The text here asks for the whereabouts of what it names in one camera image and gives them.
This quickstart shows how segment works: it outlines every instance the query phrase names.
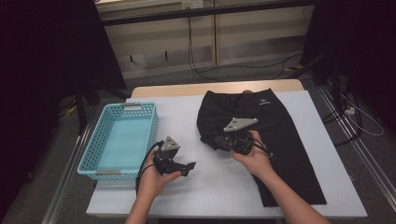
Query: light blue basket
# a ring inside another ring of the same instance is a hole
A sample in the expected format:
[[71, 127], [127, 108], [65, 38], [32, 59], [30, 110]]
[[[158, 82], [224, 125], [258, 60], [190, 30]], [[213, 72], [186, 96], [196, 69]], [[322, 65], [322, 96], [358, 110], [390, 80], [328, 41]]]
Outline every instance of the light blue basket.
[[91, 179], [136, 178], [154, 145], [158, 115], [154, 103], [106, 105], [78, 166]]

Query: silver metal plate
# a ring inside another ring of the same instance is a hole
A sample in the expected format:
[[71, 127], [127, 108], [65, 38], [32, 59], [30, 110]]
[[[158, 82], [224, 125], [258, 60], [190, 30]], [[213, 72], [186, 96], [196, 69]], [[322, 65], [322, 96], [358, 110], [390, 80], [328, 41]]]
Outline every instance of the silver metal plate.
[[173, 140], [171, 137], [167, 136], [164, 143], [163, 147], [161, 148], [162, 151], [169, 151], [169, 150], [175, 150], [179, 149], [180, 145]]
[[235, 132], [238, 130], [241, 130], [243, 128], [246, 128], [249, 125], [252, 125], [254, 123], [257, 123], [257, 119], [236, 119], [233, 118], [231, 122], [224, 128], [225, 133], [229, 132]]

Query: white table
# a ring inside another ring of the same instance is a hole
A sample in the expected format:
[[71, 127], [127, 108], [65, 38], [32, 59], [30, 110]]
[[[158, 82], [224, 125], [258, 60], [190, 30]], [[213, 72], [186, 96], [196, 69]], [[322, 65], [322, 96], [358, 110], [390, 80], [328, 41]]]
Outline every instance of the white table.
[[[366, 217], [361, 200], [332, 145], [307, 91], [278, 91], [288, 109], [327, 204], [314, 205], [325, 217]], [[172, 136], [181, 145], [175, 161], [196, 166], [188, 177], [166, 186], [154, 202], [150, 217], [277, 218], [278, 207], [263, 207], [251, 175], [229, 153], [203, 144], [196, 127], [202, 95], [134, 98], [157, 104], [156, 140]], [[101, 180], [87, 213], [99, 217], [126, 217], [135, 199], [134, 181]]]

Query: left hand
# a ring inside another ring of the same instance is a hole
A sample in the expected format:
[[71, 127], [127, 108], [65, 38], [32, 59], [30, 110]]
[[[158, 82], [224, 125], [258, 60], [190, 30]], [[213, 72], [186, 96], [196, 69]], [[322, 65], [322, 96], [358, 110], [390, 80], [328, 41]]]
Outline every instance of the left hand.
[[[156, 151], [152, 150], [149, 155], [148, 159], [146, 160], [145, 167], [148, 167], [151, 164], [154, 164], [153, 157]], [[181, 176], [181, 172], [177, 171], [170, 175], [160, 175], [155, 165], [151, 165], [147, 168], [147, 170], [143, 173], [140, 184], [139, 184], [139, 191], [137, 192], [137, 196], [144, 195], [154, 199], [163, 191], [163, 188], [166, 184], [174, 181], [179, 176]]]

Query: folded black pants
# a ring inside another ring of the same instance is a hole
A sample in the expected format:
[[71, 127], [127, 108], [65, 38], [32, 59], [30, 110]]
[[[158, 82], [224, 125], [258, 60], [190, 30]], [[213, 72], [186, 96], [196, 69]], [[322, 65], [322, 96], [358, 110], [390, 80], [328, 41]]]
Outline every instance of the folded black pants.
[[[197, 119], [201, 140], [218, 149], [214, 138], [225, 135], [223, 128], [232, 118], [258, 119], [246, 129], [260, 133], [267, 150], [274, 154], [271, 163], [277, 174], [306, 202], [326, 203], [295, 125], [286, 107], [271, 90], [240, 94], [208, 91]], [[258, 177], [254, 175], [253, 178], [258, 185], [262, 205], [277, 206], [269, 189]]]

